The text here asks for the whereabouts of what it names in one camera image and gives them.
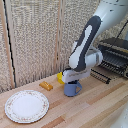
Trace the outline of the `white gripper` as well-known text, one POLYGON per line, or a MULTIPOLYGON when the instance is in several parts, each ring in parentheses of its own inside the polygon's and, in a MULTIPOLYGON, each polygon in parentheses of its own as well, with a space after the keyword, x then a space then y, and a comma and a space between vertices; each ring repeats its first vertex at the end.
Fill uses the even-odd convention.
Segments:
POLYGON ((68 82, 72 82, 72 81, 75 81, 75 80, 79 80, 79 79, 88 77, 90 75, 90 72, 91 72, 90 69, 83 70, 83 71, 80 71, 80 72, 76 72, 72 69, 64 70, 62 72, 62 81, 64 83, 68 83, 68 82))

